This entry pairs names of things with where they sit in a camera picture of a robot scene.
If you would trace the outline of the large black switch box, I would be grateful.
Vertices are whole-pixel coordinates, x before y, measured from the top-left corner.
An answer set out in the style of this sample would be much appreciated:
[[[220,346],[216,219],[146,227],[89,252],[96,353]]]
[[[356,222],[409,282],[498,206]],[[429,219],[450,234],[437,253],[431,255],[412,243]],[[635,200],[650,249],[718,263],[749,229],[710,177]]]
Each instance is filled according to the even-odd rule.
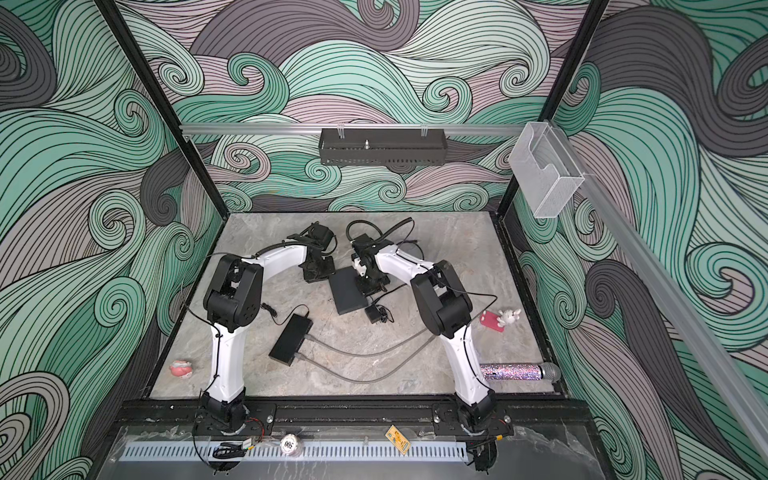
[[[345,315],[368,306],[368,299],[357,287],[356,279],[359,277],[353,267],[344,267],[337,270],[329,278],[329,284],[339,315]]]

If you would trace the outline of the black wall power adapter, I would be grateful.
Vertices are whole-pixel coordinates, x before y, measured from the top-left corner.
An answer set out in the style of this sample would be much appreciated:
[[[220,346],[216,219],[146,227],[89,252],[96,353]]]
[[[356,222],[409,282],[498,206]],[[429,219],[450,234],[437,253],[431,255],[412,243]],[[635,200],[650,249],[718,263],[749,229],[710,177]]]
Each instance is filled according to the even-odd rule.
[[[390,321],[389,310],[383,305],[369,305],[364,309],[364,312],[371,324]]]

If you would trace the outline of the small black ribbed switch box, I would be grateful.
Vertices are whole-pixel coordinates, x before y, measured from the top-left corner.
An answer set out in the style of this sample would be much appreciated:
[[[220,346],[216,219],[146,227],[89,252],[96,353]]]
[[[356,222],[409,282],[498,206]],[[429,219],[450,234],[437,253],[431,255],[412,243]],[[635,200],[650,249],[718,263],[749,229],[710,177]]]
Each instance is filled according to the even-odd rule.
[[[269,358],[291,366],[312,326],[313,321],[309,317],[293,314],[270,350]]]

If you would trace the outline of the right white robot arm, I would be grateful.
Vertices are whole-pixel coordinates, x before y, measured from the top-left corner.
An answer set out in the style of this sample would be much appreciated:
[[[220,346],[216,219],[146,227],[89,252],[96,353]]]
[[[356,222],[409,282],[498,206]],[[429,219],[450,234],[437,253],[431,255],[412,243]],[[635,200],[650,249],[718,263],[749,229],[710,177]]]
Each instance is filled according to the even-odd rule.
[[[457,416],[473,436],[489,428],[495,391],[482,379],[471,326],[473,294],[465,289],[453,266],[431,262],[389,245],[375,253],[354,253],[353,268],[359,277],[380,285],[392,276],[410,286],[426,329],[437,336],[446,352],[454,378]]]

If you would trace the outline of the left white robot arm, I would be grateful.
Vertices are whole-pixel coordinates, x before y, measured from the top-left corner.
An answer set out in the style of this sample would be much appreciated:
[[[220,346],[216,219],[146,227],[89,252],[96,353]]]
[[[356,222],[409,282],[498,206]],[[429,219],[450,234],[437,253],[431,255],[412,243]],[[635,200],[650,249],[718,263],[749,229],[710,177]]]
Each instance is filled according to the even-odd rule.
[[[250,256],[225,254],[219,260],[203,299],[205,321],[212,334],[209,385],[201,395],[204,412],[225,435],[245,426],[243,361],[246,333],[261,309],[265,281],[293,267],[321,278],[329,276],[333,259],[326,252],[333,240],[293,235]]]

